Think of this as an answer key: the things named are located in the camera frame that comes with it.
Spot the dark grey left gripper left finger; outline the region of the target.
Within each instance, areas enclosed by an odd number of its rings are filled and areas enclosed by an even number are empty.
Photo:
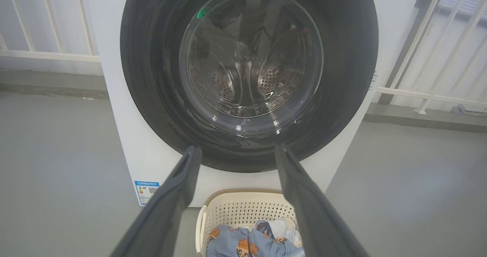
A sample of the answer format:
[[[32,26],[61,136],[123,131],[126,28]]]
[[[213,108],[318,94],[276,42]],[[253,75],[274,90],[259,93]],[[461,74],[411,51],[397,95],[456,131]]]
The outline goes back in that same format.
[[[181,215],[196,189],[202,150],[190,146],[111,253],[111,257],[173,257]]]

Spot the cream perforated laundry basket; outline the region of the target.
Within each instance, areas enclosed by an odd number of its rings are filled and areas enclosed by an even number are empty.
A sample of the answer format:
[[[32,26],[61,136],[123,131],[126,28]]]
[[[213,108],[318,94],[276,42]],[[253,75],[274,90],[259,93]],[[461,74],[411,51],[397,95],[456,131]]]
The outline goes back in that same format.
[[[269,189],[228,189],[214,193],[201,208],[196,224],[196,254],[206,257],[209,236],[219,225],[253,229],[259,220],[289,218],[299,231],[292,205],[282,192]]]

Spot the white washing machine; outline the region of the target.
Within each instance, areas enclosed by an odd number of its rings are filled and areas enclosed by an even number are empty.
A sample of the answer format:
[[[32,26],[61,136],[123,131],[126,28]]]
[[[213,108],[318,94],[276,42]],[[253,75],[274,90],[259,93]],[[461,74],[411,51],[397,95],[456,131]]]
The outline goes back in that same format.
[[[379,18],[379,78],[368,91],[355,116],[338,136],[301,165],[325,192],[348,150],[369,108],[379,82],[399,54],[405,39],[408,19],[417,0],[374,0]],[[161,139],[143,119],[129,94],[120,56],[120,27],[126,0],[88,0],[91,20],[99,50],[103,74],[113,109],[117,131],[132,182],[152,181],[163,184],[174,169],[181,153]],[[233,173],[202,165],[190,207],[201,207],[207,198],[225,189],[280,189],[277,170],[260,173]]]

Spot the white metal railing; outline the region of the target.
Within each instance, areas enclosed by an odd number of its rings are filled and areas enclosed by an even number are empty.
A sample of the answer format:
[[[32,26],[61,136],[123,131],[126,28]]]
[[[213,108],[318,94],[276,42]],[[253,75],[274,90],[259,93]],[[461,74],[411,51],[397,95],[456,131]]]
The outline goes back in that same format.
[[[0,57],[100,63],[87,0],[0,0]]]
[[[417,0],[400,54],[374,102],[487,117],[487,0],[457,16],[462,0],[441,13],[439,0]]]

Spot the stainless steel drum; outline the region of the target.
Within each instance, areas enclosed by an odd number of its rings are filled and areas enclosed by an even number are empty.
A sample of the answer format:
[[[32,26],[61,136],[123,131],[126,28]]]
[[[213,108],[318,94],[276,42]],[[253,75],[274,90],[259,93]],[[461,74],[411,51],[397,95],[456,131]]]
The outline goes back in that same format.
[[[253,49],[224,37],[194,37],[188,78],[204,105],[232,117],[253,118],[281,107],[296,92],[306,69],[307,45],[285,32]]]

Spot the pale blue white garment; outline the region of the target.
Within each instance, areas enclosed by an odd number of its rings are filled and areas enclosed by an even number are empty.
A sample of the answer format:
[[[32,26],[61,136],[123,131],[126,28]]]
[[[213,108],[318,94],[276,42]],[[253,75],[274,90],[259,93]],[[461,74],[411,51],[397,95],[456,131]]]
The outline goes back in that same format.
[[[289,218],[279,218],[274,221],[268,221],[268,230],[265,232],[267,237],[275,240],[277,243],[291,243],[294,247],[302,247],[302,239],[297,226]]]

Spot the blue energy label sticker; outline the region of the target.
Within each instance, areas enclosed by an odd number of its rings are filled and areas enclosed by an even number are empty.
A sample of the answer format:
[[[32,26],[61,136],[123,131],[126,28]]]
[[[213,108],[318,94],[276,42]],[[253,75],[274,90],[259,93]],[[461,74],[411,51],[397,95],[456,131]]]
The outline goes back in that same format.
[[[160,187],[158,182],[134,181],[137,196],[141,206],[145,206],[151,200],[157,189]]]

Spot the blue bear print garment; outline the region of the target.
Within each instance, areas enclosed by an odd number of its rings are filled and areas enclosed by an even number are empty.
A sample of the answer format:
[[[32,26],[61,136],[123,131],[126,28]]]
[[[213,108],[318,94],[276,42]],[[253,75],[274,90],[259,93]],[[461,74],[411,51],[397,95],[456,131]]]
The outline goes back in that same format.
[[[219,225],[209,236],[206,257],[306,257],[303,246],[267,237],[267,222],[259,220],[251,230]]]

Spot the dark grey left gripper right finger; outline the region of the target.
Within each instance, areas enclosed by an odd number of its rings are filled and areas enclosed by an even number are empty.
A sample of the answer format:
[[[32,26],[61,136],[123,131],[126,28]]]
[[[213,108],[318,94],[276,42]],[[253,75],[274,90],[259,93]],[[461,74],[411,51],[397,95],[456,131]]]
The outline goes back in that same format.
[[[370,257],[285,144],[275,146],[282,193],[294,208],[306,257]]]

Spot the black glass washing machine door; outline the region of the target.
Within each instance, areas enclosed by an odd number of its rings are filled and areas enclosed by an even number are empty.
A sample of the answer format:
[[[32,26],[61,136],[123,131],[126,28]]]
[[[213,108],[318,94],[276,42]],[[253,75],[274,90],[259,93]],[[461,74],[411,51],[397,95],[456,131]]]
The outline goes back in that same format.
[[[187,69],[191,40],[224,37],[251,49],[285,32],[307,45],[306,69],[281,107],[253,118],[204,105]],[[275,169],[283,143],[305,159],[330,143],[357,113],[379,49],[374,0],[127,0],[120,51],[139,112],[179,153],[202,149],[202,164],[223,171]]]

